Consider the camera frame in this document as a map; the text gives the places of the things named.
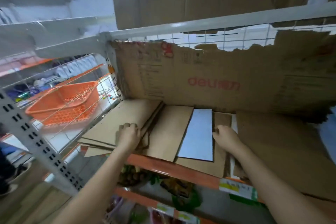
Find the white metal post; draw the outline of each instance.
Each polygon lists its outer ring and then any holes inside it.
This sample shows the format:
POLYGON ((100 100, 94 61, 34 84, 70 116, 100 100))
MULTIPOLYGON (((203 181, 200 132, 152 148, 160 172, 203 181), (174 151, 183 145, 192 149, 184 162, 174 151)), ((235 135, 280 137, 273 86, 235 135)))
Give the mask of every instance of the white metal post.
POLYGON ((28 116, 0 89, 0 122, 62 183, 72 195, 84 186, 79 176, 62 160, 28 116))

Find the orange plastic basket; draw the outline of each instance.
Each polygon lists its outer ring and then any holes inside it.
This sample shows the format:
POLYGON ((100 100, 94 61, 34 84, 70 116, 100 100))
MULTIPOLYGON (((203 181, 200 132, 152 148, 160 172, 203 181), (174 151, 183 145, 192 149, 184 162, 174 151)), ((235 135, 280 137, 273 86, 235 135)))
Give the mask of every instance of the orange plastic basket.
POLYGON ((59 86, 28 107, 26 114, 44 125, 86 120, 97 107, 98 82, 83 82, 59 86))

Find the orange price rail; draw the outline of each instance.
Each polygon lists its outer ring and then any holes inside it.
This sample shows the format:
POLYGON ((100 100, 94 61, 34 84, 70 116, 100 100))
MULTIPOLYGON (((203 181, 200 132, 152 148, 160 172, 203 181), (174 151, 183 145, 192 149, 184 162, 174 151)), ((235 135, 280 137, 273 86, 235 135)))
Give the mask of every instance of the orange price rail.
MULTIPOLYGON (((137 193, 134 193, 134 192, 131 192, 129 190, 124 190, 123 188, 121 187, 117 187, 115 189, 115 193, 122 197, 122 198, 126 198, 126 199, 129 199, 133 202, 136 202, 140 205, 143 205, 143 206, 146 206, 146 207, 152 207, 152 208, 155 208, 157 209, 158 208, 158 204, 161 204, 159 201, 156 201, 154 199, 151 199, 151 198, 148 198, 148 197, 145 197, 145 196, 142 196, 142 195, 139 195, 137 193)), ((178 210, 176 210, 174 208, 174 218, 178 219, 178 218, 181 218, 181 215, 185 215, 185 213, 183 212, 179 212, 178 210)), ((204 218, 200 218, 200 217, 196 217, 198 218, 199 222, 196 222, 196 223, 200 223, 200 224, 215 224, 215 222, 212 222, 208 219, 204 219, 204 218)))

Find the red logo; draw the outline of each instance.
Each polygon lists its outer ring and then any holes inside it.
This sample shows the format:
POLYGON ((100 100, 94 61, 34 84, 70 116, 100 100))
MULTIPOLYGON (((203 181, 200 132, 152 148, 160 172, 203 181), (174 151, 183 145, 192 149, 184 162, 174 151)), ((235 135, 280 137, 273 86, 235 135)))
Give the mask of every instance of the red logo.
POLYGON ((201 87, 209 87, 216 88, 222 90, 236 90, 240 89, 239 82, 226 81, 226 80, 217 80, 217 79, 204 79, 198 77, 192 77, 188 79, 188 84, 191 86, 201 86, 201 87))

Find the price tag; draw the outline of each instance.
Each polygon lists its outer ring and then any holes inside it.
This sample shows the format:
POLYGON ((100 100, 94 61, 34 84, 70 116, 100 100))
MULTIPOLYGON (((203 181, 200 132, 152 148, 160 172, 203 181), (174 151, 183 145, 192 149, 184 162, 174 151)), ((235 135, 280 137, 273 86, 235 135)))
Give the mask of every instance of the price tag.
POLYGON ((174 208, 171 206, 157 203, 156 209, 161 213, 174 217, 174 208))
POLYGON ((219 181, 219 190, 254 201, 258 199, 258 194, 254 187, 225 178, 219 181))
POLYGON ((186 212, 178 212, 178 219, 191 224, 200 224, 199 218, 186 212))

